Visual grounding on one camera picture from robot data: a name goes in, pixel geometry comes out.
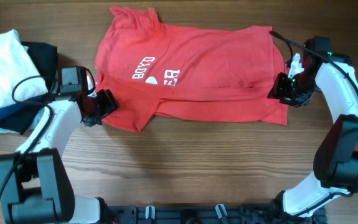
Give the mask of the red printed t-shirt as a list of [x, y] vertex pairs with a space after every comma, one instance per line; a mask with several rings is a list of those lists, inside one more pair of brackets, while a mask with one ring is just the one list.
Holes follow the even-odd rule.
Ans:
[[153, 8], [111, 13], [95, 62], [98, 89], [119, 104], [109, 125], [140, 132], [153, 116], [287, 124], [287, 106], [268, 97], [285, 70], [270, 26], [199, 29], [162, 23]]

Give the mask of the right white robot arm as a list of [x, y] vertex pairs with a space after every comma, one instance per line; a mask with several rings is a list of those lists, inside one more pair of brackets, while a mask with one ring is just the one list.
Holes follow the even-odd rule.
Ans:
[[334, 53], [327, 37], [315, 36], [298, 44], [275, 31], [270, 34], [289, 48], [289, 73], [279, 73], [268, 97], [288, 106], [305, 106], [320, 91], [329, 107], [333, 126], [316, 151], [313, 171], [272, 202], [283, 221], [312, 217], [338, 197], [358, 193], [358, 83], [354, 65], [346, 54]]

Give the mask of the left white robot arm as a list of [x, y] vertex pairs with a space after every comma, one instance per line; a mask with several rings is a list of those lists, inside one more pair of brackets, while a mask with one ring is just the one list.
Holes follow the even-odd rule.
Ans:
[[0, 211], [6, 223], [117, 223], [102, 198], [75, 195], [62, 154], [75, 128], [92, 127], [118, 109], [110, 90], [95, 89], [88, 68], [67, 67], [52, 79], [44, 115], [28, 140], [0, 155]]

